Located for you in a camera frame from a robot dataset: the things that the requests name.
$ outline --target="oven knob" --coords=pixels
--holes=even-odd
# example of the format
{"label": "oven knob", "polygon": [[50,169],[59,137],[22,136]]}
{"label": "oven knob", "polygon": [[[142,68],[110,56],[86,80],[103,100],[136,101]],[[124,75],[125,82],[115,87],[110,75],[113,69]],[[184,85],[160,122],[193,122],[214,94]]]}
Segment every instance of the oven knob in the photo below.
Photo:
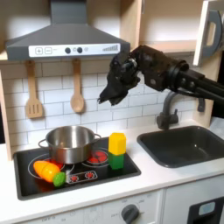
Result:
{"label": "oven knob", "polygon": [[126,223],[132,223],[139,215],[139,210],[135,205],[128,205],[122,210],[122,218]]}
{"label": "oven knob", "polygon": [[81,47],[78,47],[77,52],[78,53],[82,53],[82,48]]}
{"label": "oven knob", "polygon": [[65,50],[65,52],[66,53],[70,53],[71,52],[71,49],[69,47],[67,47],[66,50]]}

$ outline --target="range hood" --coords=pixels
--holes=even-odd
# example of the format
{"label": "range hood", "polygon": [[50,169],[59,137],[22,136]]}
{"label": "range hood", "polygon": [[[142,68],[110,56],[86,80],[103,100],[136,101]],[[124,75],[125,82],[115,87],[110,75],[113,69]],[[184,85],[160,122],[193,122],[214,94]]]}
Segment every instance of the range hood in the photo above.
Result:
{"label": "range hood", "polygon": [[6,43],[8,60],[113,55],[130,43],[88,25],[87,0],[51,0],[52,24]]}

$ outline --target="yellow object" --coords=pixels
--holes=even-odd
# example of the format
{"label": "yellow object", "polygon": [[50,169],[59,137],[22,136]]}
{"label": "yellow object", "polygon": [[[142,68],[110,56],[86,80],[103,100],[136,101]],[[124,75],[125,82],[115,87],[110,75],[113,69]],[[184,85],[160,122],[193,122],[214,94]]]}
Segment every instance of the yellow object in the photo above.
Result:
{"label": "yellow object", "polygon": [[42,179],[49,183],[52,183],[53,177],[60,172],[60,168],[56,164],[47,161],[36,161],[33,168]]}
{"label": "yellow object", "polygon": [[123,133],[113,133],[108,140],[108,151],[116,156],[126,152],[126,136]]}

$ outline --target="oven door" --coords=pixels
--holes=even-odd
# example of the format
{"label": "oven door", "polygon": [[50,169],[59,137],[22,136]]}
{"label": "oven door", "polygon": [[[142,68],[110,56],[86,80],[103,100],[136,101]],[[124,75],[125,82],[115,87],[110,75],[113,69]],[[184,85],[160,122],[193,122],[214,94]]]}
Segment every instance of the oven door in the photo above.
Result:
{"label": "oven door", "polygon": [[223,224],[223,205],[224,197],[191,206],[187,224]]}

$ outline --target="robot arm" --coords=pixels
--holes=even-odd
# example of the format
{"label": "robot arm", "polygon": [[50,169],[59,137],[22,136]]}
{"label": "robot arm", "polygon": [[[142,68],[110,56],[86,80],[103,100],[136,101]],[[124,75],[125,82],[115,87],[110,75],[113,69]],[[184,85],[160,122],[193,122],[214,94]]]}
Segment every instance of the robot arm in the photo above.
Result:
{"label": "robot arm", "polygon": [[189,69],[184,60],[169,58],[146,45],[140,45],[131,53],[120,52],[112,59],[108,85],[100,94],[99,103],[118,104],[130,89],[137,86],[140,81],[138,72],[143,74],[145,85],[157,91],[168,88],[182,95],[224,104],[224,86]]}

